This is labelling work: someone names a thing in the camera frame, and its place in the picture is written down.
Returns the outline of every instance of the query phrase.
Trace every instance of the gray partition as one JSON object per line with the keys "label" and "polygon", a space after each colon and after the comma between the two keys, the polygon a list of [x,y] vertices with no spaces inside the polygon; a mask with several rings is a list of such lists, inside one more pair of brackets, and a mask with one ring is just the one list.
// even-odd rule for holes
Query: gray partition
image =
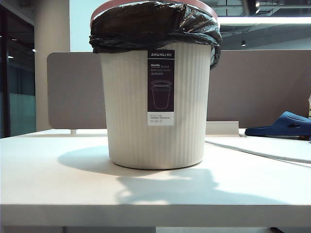
{"label": "gray partition", "polygon": [[210,73],[207,119],[247,128],[284,111],[307,117],[310,94],[311,50],[227,50]]}
{"label": "gray partition", "polygon": [[[307,116],[311,50],[228,50],[210,72],[208,120],[269,125],[284,111]],[[99,55],[48,57],[49,120],[55,129],[105,128]]]}
{"label": "gray partition", "polygon": [[100,57],[91,52],[48,56],[49,123],[54,129],[106,128]]}

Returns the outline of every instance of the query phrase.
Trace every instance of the ceiling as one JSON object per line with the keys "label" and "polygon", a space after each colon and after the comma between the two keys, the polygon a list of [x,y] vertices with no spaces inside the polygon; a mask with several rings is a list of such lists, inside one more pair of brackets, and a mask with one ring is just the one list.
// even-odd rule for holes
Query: ceiling
{"label": "ceiling", "polygon": [[[243,14],[241,0],[203,1],[220,17],[239,17]],[[259,0],[259,2],[260,11],[255,17],[311,17],[311,0]],[[286,41],[293,41],[293,43],[290,48],[286,47],[289,43],[284,44],[283,49],[295,49],[294,41],[311,37],[311,25],[222,25],[221,34],[223,50],[264,49],[266,45],[284,44]],[[241,46],[242,40],[246,41],[247,46]]]}

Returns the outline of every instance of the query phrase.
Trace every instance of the product label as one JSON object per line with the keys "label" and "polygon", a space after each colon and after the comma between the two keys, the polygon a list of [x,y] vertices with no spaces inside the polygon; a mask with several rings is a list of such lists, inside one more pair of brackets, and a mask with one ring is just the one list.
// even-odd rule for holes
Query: product label
{"label": "product label", "polygon": [[148,51],[148,125],[174,124],[174,50]]}

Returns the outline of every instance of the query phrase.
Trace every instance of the table surface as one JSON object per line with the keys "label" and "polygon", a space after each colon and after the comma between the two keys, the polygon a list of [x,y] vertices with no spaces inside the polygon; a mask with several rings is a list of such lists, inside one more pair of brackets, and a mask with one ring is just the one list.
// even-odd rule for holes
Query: table surface
{"label": "table surface", "polygon": [[195,166],[130,169],[109,160],[106,130],[5,138],[0,156],[6,226],[311,226],[304,165],[206,144]]}

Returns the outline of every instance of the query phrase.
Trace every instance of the white wall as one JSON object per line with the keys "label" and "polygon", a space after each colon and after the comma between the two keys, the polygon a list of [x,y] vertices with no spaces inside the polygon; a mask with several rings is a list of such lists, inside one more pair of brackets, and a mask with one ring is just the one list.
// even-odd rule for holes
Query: white wall
{"label": "white wall", "polygon": [[88,43],[91,15],[106,1],[70,0],[70,51],[92,51],[92,46]]}
{"label": "white wall", "polygon": [[35,101],[37,131],[50,129],[47,57],[70,51],[69,0],[38,0],[35,6]]}

